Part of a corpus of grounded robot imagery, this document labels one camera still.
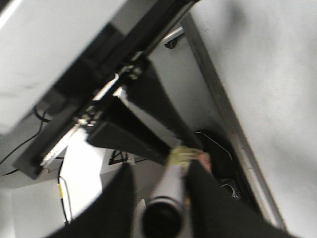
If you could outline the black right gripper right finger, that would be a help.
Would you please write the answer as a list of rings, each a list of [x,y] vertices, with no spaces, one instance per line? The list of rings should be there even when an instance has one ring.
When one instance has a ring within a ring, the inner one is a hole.
[[[170,101],[151,61],[143,59],[133,63],[128,77],[131,79],[127,86],[130,102],[152,116],[184,145],[202,149],[201,142]]]

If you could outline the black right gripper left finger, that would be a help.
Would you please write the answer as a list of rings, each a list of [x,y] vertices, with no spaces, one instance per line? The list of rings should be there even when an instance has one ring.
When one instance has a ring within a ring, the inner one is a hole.
[[[131,153],[164,165],[170,147],[147,128],[118,98],[88,132],[86,141],[95,147]]]

